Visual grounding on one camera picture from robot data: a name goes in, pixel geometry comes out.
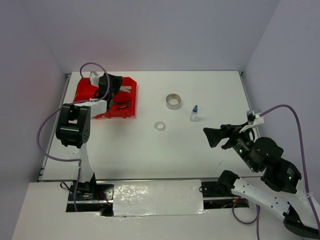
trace gray wall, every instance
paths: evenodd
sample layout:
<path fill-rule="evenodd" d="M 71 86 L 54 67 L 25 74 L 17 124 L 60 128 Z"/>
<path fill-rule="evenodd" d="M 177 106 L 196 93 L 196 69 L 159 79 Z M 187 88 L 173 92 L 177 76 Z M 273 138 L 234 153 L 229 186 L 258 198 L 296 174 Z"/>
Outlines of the gray wall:
<path fill-rule="evenodd" d="M 320 1 L 281 0 L 245 71 L 254 108 L 289 104 L 298 113 L 310 188 L 320 201 Z M 296 122 L 288 109 L 265 116 L 262 134 L 301 166 Z"/>
<path fill-rule="evenodd" d="M 44 157 L 36 147 L 42 120 L 59 105 L 64 75 L 18 0 L 0 7 L 0 238 L 11 239 L 29 182 Z M 46 147 L 50 128 L 43 132 Z"/>
<path fill-rule="evenodd" d="M 22 0 L 64 72 L 244 70 L 279 0 Z"/>

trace purple cable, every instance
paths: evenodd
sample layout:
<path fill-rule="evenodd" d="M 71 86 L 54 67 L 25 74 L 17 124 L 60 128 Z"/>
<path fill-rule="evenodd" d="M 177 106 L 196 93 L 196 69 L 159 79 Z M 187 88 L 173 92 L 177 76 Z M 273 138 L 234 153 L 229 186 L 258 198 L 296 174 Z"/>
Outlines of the purple cable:
<path fill-rule="evenodd" d="M 286 105 L 286 104 L 280 104 L 280 105 L 277 105 L 277 106 L 274 106 L 272 108 L 270 108 L 269 110 L 263 112 L 260 114 L 260 117 L 272 112 L 273 110 L 275 109 L 278 109 L 278 108 L 288 108 L 291 110 L 291 112 L 293 113 L 294 115 L 294 118 L 295 118 L 295 121 L 296 121 L 296 125 L 298 127 L 298 134 L 299 134 L 299 141 L 300 141 L 300 150 L 301 150 L 301 160 L 302 160 L 302 169 L 303 169 L 303 177 L 304 177 L 304 184 L 305 184 L 305 191 L 307 194 L 310 193 L 310 190 L 309 190 L 309 183 L 308 183 L 308 176 L 307 176 L 307 167 L 306 167 L 306 159 L 305 159 L 305 150 L 304 150 L 304 143 L 303 143 L 303 139 L 302 139 L 302 131 L 301 131 L 301 125 L 300 125 L 300 121 L 299 121 L 299 118 L 298 118 L 298 115 L 296 113 L 296 111 L 289 105 Z M 317 211 L 315 209 L 315 205 L 314 203 L 312 202 L 312 199 L 311 197 L 308 197 L 308 200 L 309 200 L 309 203 L 310 203 L 310 206 L 311 206 L 311 209 L 312 209 L 312 212 L 314 214 L 314 217 L 315 217 L 315 221 L 316 221 L 316 224 L 318 226 L 318 230 L 320 231 L 320 220 L 319 220 L 319 217 L 318 217 L 318 214 L 317 214 Z"/>
<path fill-rule="evenodd" d="M 84 78 L 84 76 L 82 75 L 82 69 L 87 66 L 87 65 L 90 65 L 90 64 L 93 64 L 93 65 L 96 65 L 98 67 L 100 67 L 105 75 L 106 75 L 106 78 L 107 78 L 107 82 L 108 82 L 108 86 L 107 86 L 107 89 L 106 89 L 106 92 L 105 94 L 103 95 L 103 97 L 99 98 L 99 99 L 93 99 L 93 101 L 100 101 L 100 100 L 103 100 L 109 93 L 109 90 L 110 90 L 110 79 L 109 79 L 109 76 L 107 74 L 107 71 L 104 69 L 103 66 L 101 66 L 100 64 L 98 63 L 95 63 L 95 62 L 87 62 L 85 64 L 83 64 L 80 68 L 80 75 L 82 78 Z M 85 103 L 85 102 L 88 102 L 90 100 L 79 100 L 79 101 L 74 101 L 70 104 L 81 104 L 81 103 Z M 38 132 L 36 134 L 36 145 L 38 147 L 38 149 L 40 150 L 41 153 L 43 153 L 43 155 L 45 155 L 47 158 L 50 158 L 50 159 L 53 159 L 53 160 L 56 160 L 56 161 L 59 161 L 59 162 L 66 162 L 66 163 L 69 163 L 69 162 L 79 162 L 79 170 L 78 170 L 78 176 L 76 178 L 76 183 L 75 183 L 75 187 L 74 187 L 74 193 L 73 193 L 73 204 L 74 204 L 74 209 L 76 212 L 78 212 L 78 209 L 77 209 L 77 203 L 76 203 L 76 196 L 77 196 L 77 190 L 78 190 L 78 184 L 79 184 L 79 179 L 80 179 L 80 172 L 81 172 L 81 159 L 78 159 L 78 158 L 75 158 L 75 159 L 62 159 L 62 158 L 58 158 L 58 157 L 54 157 L 54 156 L 51 156 L 49 155 L 48 153 L 46 153 L 46 151 L 41 147 L 40 145 L 40 133 L 41 133 L 41 130 L 42 128 L 44 127 L 44 125 L 48 122 L 48 120 L 50 118 L 52 118 L 57 112 L 59 112 L 61 110 L 61 107 L 59 107 L 54 113 L 52 113 L 50 116 L 48 116 L 40 125 L 39 129 L 38 129 Z"/>
<path fill-rule="evenodd" d="M 236 205 L 239 203 L 239 202 L 243 202 L 245 201 L 245 199 L 241 199 L 239 201 L 236 201 L 233 206 L 232 206 L 232 214 L 234 216 L 234 218 L 239 222 L 239 223 L 242 223 L 242 224 L 245 224 L 245 225 L 250 225 L 250 224 L 253 224 L 256 222 L 256 238 L 258 240 L 260 240 L 260 233 L 259 233 L 259 216 L 260 216 L 260 206 L 259 205 L 256 205 L 256 217 L 255 219 L 253 219 L 252 221 L 242 221 L 240 220 L 237 216 L 236 216 L 236 213 L 235 213 L 235 207 Z"/>

